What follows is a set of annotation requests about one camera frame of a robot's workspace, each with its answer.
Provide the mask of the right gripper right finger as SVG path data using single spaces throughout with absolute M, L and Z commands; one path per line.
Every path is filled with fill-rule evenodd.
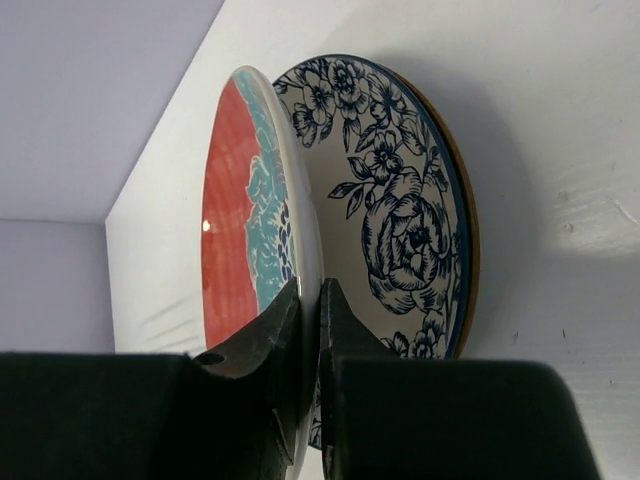
M 575 331 L 540 359 L 410 360 L 321 294 L 329 479 L 635 479 L 639 356 Z

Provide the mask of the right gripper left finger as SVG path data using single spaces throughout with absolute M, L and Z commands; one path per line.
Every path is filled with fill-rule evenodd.
M 301 303 L 289 281 L 198 356 L 1 356 L 5 479 L 282 479 L 298 428 Z

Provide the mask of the red and teal floral plate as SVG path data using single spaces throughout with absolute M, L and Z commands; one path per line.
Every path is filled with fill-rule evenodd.
M 201 215 L 203 358 L 246 364 L 276 339 L 251 322 L 293 282 L 300 317 L 293 349 L 293 465 L 301 467 L 313 416 L 318 309 L 324 276 L 309 178 L 274 87 L 236 69 L 223 87 L 206 161 Z

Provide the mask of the dark teal glazed plate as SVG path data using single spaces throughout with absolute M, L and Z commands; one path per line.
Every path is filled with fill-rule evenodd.
M 434 119 L 436 129 L 443 136 L 448 153 L 452 158 L 452 163 L 454 165 L 462 190 L 462 198 L 467 214 L 466 226 L 469 230 L 470 240 L 470 276 L 469 293 L 467 294 L 467 307 L 461 325 L 458 341 L 452 356 L 453 359 L 458 359 L 464 351 L 469 334 L 471 332 L 479 291 L 479 276 L 481 270 L 481 240 L 474 193 L 460 149 L 458 148 L 458 145 L 453 135 L 451 134 L 450 129 L 444 122 L 442 116 L 436 110 L 434 105 L 423 95 L 423 93 L 408 79 L 392 69 L 389 69 L 389 72 L 397 77 L 412 92 L 412 94 L 420 100 L 420 102 L 429 112 L 430 116 Z

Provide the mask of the blue floral white plate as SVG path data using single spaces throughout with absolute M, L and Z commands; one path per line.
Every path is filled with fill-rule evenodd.
M 388 68 L 352 55 L 305 60 L 274 88 L 306 161 L 326 275 L 385 348 L 452 359 L 470 240 L 434 119 Z

